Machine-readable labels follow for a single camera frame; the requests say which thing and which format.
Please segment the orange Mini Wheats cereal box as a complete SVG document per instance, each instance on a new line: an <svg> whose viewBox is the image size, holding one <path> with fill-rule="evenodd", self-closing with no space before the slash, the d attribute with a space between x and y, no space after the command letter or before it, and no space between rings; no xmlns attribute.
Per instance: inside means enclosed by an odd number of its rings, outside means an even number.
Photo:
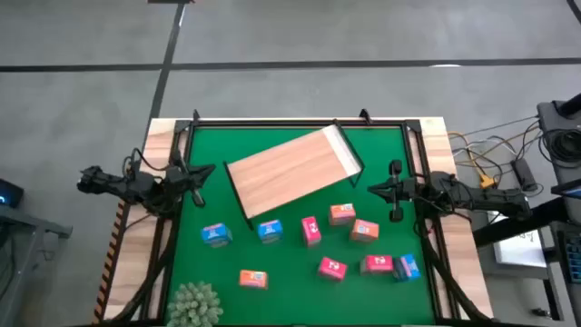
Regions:
<svg viewBox="0 0 581 327"><path fill-rule="evenodd" d="M355 207L352 203L333 204L329 211L330 225L351 223L356 218Z"/></svg>
<svg viewBox="0 0 581 327"><path fill-rule="evenodd" d="M239 285L266 290L268 288L269 276L266 272L253 270L240 270Z"/></svg>
<svg viewBox="0 0 581 327"><path fill-rule="evenodd" d="M356 219L350 231L350 239L357 242L374 242L379 238L377 223Z"/></svg>

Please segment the black computer desk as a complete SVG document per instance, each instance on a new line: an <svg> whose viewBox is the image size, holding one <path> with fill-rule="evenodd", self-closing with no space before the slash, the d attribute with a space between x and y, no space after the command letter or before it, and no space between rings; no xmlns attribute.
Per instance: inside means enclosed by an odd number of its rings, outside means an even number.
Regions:
<svg viewBox="0 0 581 327"><path fill-rule="evenodd" d="M557 195L555 199L532 209L528 218L512 218L494 212L487 224L473 232L476 246L494 253L493 244L521 233L538 230L546 268L500 264L486 265L484 272L543 282L551 319L560 321L563 308L569 304L580 311L576 320L581 324L581 284L571 283L566 266L563 243L565 233L581 234L581 200Z"/></svg>

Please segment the blue Rice Krispies cereal box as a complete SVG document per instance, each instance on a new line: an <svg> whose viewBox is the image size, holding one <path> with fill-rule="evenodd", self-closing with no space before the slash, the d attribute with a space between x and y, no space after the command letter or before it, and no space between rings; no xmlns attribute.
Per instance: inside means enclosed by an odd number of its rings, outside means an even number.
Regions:
<svg viewBox="0 0 581 327"><path fill-rule="evenodd" d="M421 276L413 254L404 254L394 259L394 276L400 282L416 280Z"/></svg>
<svg viewBox="0 0 581 327"><path fill-rule="evenodd" d="M258 236L262 243L274 243L282 238L283 228L280 220L272 220L260 223L258 226Z"/></svg>
<svg viewBox="0 0 581 327"><path fill-rule="evenodd" d="M205 244L211 247L221 247L232 242L231 230L224 223L203 227L201 238Z"/></svg>

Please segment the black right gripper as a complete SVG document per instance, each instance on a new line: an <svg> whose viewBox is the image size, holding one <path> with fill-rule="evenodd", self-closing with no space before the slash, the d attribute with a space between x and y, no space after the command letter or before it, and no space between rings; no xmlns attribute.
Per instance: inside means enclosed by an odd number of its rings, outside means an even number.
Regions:
<svg viewBox="0 0 581 327"><path fill-rule="evenodd" d="M389 163L391 181L374 184L368 187L370 193L377 195L382 199L391 200L392 210L389 213L389 220L391 222L401 222L403 220L403 210L399 206L400 201L421 200L430 204L430 201L420 194L420 185L416 183L415 179L399 179L401 172L402 162L400 160L393 160Z"/></svg>

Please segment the red Froot Loops cereal box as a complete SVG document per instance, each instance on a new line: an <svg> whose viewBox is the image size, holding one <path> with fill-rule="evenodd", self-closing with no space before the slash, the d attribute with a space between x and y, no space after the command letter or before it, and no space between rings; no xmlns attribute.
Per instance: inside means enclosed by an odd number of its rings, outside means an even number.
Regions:
<svg viewBox="0 0 581 327"><path fill-rule="evenodd" d="M323 257L320 261L318 274L332 279L334 281L342 282L345 278L348 265L329 257Z"/></svg>
<svg viewBox="0 0 581 327"><path fill-rule="evenodd" d="M301 228L304 241L311 247L320 243L322 236L319 224L314 216L305 217L301 220Z"/></svg>
<svg viewBox="0 0 581 327"><path fill-rule="evenodd" d="M361 274L393 273L394 263L390 255L366 255L359 264Z"/></svg>

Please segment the black device with blue light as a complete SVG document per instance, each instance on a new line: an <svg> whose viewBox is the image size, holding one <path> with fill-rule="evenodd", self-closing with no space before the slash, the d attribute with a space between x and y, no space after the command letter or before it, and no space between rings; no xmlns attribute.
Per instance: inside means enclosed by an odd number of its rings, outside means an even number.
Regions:
<svg viewBox="0 0 581 327"><path fill-rule="evenodd" d="M24 189L0 178L0 205L18 208L24 196Z"/></svg>

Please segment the large computer monitor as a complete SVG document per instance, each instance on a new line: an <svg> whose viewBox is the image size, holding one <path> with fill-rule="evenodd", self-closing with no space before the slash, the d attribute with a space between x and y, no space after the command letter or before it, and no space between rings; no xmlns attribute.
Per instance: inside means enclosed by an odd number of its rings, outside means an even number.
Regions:
<svg viewBox="0 0 581 327"><path fill-rule="evenodd" d="M551 188L551 193L559 196L581 200L581 178L553 186Z"/></svg>

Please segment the grey metal table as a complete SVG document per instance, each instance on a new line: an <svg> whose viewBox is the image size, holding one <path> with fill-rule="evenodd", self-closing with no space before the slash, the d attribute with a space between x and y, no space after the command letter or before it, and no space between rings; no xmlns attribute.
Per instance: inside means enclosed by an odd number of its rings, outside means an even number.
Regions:
<svg viewBox="0 0 581 327"><path fill-rule="evenodd" d="M23 227L30 233L24 257L14 265L15 274L8 282L6 293L0 300L0 327L13 327L15 316L23 302L25 283L33 271L36 254L43 245L44 235L54 233L59 238L67 239L72 234L73 227L36 218L6 205L0 205L0 223Z"/></svg>

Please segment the white paper sheet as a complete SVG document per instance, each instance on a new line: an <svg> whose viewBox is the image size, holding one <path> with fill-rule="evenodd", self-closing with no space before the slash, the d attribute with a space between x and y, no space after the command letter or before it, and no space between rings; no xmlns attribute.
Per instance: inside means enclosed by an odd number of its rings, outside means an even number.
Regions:
<svg viewBox="0 0 581 327"><path fill-rule="evenodd" d="M538 230L521 233L493 244L496 262L524 267L546 268Z"/></svg>

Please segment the backlit computer keyboard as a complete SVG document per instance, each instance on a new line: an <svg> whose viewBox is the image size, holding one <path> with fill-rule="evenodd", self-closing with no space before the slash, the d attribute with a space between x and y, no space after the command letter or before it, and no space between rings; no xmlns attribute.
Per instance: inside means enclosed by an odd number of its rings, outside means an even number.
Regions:
<svg viewBox="0 0 581 327"><path fill-rule="evenodd" d="M563 243L569 279L581 284L581 234L565 233Z"/></svg>

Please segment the black orange striped edge strip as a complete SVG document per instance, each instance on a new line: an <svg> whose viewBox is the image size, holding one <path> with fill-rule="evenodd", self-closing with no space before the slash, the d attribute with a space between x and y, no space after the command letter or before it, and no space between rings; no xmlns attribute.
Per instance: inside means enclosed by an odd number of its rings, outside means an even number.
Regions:
<svg viewBox="0 0 581 327"><path fill-rule="evenodd" d="M120 201L117 204L110 241L108 243L108 249L103 263L103 272L97 293L96 305L94 307L92 324L97 324L105 319L105 311L113 287L114 271L121 251L124 227L127 221L128 212L129 209L127 204L124 201Z"/></svg>

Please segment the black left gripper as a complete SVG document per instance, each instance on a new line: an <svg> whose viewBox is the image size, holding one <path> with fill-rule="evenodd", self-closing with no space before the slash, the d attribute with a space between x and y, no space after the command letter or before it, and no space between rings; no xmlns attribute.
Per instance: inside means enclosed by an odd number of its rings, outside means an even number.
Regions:
<svg viewBox="0 0 581 327"><path fill-rule="evenodd" d="M197 207L203 207L204 200L200 193L200 189L215 170L215 165L188 165L182 159L179 150L171 150L169 163L171 168L166 174L166 177L169 179L172 188L181 193L190 191L192 193L194 204Z"/></svg>

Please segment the green table mat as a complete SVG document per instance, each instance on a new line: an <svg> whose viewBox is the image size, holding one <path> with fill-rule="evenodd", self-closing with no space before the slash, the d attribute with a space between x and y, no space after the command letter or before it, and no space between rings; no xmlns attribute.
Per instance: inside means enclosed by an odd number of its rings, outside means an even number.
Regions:
<svg viewBox="0 0 581 327"><path fill-rule="evenodd" d="M412 203L401 205L404 217L389 220L389 206L368 187L384 182L389 163L407 157L401 131L350 129L347 135L365 164L358 184L335 183L260 216L261 222L280 220L282 238L262 243L252 220L244 222L223 162L233 162L298 137L297 129L201 129L194 134L191 161L214 164L215 170L202 188L205 206L186 201L182 208L170 288L207 282L221 299L224 325L341 325L431 324L434 311L426 276L399 282L390 275L361 274L359 264L369 254L398 257L413 254L423 260L421 242L414 230ZM351 223L330 225L333 204L352 203ZM322 239L307 246L301 220L314 216ZM379 225L374 242L350 239L356 219ZM211 247L201 238L205 226L224 223L232 242ZM348 265L342 282L318 274L320 261L329 257ZM240 270L266 272L266 290L241 287Z"/></svg>

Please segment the green artificial succulent plant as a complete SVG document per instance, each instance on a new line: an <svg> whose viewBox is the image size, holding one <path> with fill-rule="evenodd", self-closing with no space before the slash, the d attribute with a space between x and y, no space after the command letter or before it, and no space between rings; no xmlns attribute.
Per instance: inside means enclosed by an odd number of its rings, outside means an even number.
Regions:
<svg viewBox="0 0 581 327"><path fill-rule="evenodd" d="M206 282L181 284L167 311L166 327L214 327L223 316L221 299Z"/></svg>

